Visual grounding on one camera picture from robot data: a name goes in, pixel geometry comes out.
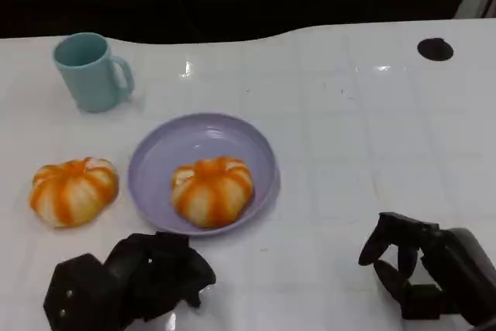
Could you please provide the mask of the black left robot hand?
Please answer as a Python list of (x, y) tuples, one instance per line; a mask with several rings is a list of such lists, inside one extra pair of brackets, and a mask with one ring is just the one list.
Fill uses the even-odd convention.
[(179, 302), (199, 308), (202, 290), (216, 283), (209, 263), (186, 235), (133, 233), (120, 240), (104, 262), (119, 283), (122, 328), (148, 322), (175, 309)]

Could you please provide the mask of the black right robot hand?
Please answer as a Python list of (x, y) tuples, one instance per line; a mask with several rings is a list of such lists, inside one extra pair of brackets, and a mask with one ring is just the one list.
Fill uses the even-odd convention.
[(475, 330), (495, 328), (495, 267), (468, 229), (381, 212), (358, 263), (373, 266), (403, 319), (461, 315)]

